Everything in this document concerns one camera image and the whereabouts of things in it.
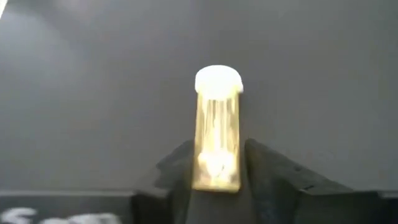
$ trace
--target gray wall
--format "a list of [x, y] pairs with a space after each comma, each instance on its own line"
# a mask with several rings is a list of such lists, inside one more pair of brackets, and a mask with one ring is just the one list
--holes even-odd
[[398, 189], [396, 15], [394, 0], [10, 1], [0, 188], [129, 188], [193, 137], [195, 72], [222, 63], [243, 76], [243, 139]]

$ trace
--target small glass bottle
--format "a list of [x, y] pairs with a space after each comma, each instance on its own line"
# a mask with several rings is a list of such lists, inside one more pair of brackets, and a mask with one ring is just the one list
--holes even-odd
[[239, 171], [239, 73], [224, 65], [201, 69], [198, 93], [192, 188], [237, 192]]

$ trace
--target gray backdrop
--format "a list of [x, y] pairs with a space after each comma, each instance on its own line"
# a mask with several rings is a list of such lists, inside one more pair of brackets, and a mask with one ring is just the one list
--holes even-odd
[[398, 189], [398, 1], [9, 0], [0, 189], [128, 189], [193, 137], [195, 73], [243, 77], [242, 139]]

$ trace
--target yellow liquid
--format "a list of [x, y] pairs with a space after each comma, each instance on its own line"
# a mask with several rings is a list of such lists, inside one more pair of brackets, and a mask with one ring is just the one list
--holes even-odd
[[208, 100], [198, 94], [192, 188], [237, 192], [239, 172], [239, 96]]

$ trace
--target glass vial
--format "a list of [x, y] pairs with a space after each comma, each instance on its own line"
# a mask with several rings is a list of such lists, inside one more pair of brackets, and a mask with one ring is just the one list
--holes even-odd
[[201, 69], [198, 93], [192, 188], [237, 192], [239, 171], [239, 73], [224, 65]]

